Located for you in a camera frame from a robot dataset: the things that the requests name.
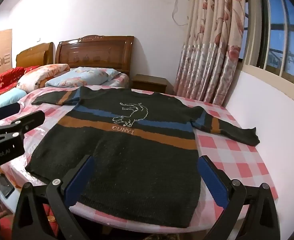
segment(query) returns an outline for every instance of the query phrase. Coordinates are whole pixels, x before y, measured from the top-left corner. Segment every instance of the window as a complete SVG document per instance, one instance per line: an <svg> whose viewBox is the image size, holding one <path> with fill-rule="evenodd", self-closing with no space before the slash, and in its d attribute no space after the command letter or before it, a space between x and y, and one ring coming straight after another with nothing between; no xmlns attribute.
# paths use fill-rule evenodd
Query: window
<svg viewBox="0 0 294 240"><path fill-rule="evenodd" d="M246 0L246 3L245 3L245 23L244 23L244 29L243 29L241 49L240 49L240 53L239 53L240 61L243 60L245 47L246 47L247 34L248 34L248 18L249 18L249 6L248 6L248 0Z"/></svg>
<svg viewBox="0 0 294 240"><path fill-rule="evenodd" d="M294 6L290 0L253 1L261 4L261 21L256 20L256 24L261 22L257 67L294 84Z"/></svg>

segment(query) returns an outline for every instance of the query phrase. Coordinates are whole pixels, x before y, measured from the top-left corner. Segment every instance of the blue gripper pad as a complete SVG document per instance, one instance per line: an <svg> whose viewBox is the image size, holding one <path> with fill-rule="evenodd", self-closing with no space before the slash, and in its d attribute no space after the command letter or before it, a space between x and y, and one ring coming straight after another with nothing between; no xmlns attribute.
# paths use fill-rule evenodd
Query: blue gripper pad
<svg viewBox="0 0 294 240"><path fill-rule="evenodd" d="M64 204L74 206L94 172L95 160L90 156L64 191Z"/></svg>
<svg viewBox="0 0 294 240"><path fill-rule="evenodd" d="M216 204L225 209L229 203L228 190L203 156L198 159L197 169Z"/></svg>

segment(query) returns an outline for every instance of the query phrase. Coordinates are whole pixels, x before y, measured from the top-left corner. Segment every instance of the screw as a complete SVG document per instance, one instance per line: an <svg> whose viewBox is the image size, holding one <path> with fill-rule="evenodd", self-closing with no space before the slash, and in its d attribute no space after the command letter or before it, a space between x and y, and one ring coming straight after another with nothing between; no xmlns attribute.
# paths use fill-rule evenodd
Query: screw
<svg viewBox="0 0 294 240"><path fill-rule="evenodd" d="M53 180L53 185L57 186L60 184L60 179L54 179Z"/></svg>
<svg viewBox="0 0 294 240"><path fill-rule="evenodd" d="M233 181L232 181L232 185L234 185L234 186L240 186L240 181L239 180L237 180L237 179L234 179Z"/></svg>
<svg viewBox="0 0 294 240"><path fill-rule="evenodd" d="M268 185L267 183L263 183L263 184L262 184L262 187L263 187L264 189L269 189L269 185Z"/></svg>
<svg viewBox="0 0 294 240"><path fill-rule="evenodd" d="M29 188L29 186L31 185L31 183L30 182L26 182L25 184L24 184L24 188Z"/></svg>
<svg viewBox="0 0 294 240"><path fill-rule="evenodd" d="M56 219L55 219L54 216L48 216L48 217L47 217L47 220L48 220L49 222L55 222L55 221L56 221Z"/></svg>

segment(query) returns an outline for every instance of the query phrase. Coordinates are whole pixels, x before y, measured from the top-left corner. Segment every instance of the wooden bed frame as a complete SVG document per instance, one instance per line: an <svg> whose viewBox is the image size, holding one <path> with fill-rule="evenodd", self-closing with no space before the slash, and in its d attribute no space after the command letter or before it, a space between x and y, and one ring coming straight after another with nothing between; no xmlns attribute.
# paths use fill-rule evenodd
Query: wooden bed frame
<svg viewBox="0 0 294 240"><path fill-rule="evenodd" d="M113 68L129 76L133 36L97 36L61 41L57 46L55 63L71 68Z"/></svg>
<svg viewBox="0 0 294 240"><path fill-rule="evenodd" d="M25 49L16 56L17 67L44 66L53 64L54 43L42 43L29 49Z"/></svg>

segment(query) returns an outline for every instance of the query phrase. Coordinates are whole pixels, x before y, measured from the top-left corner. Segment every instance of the floral pillow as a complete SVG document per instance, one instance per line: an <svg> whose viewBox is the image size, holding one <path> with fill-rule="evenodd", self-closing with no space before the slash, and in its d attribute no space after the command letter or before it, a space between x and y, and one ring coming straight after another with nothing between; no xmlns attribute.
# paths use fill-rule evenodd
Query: floral pillow
<svg viewBox="0 0 294 240"><path fill-rule="evenodd" d="M68 64L50 64L38 67L24 74L17 83L17 88L30 93L38 88L43 88L47 80L54 78L63 71L69 71Z"/></svg>
<svg viewBox="0 0 294 240"><path fill-rule="evenodd" d="M29 71L32 71L32 70L34 70L34 69L36 69L36 68L38 68L38 67L39 67L39 66L26 67L26 68L24 68L24 69L25 69L24 74L26 74L26 73L28 73Z"/></svg>
<svg viewBox="0 0 294 240"><path fill-rule="evenodd" d="M105 71L96 68L76 68L61 76L48 80L46 87L72 88L87 85L100 85L108 80L108 74Z"/></svg>
<svg viewBox="0 0 294 240"><path fill-rule="evenodd" d="M117 75L120 74L119 71L117 71L116 69L113 68L100 68L100 67L96 67L96 68L92 68L92 67L78 67L75 70L72 71L76 71L76 70L90 70L90 69L99 69L102 71L105 71L108 74L108 80L107 81L111 81L114 77L116 77Z"/></svg>

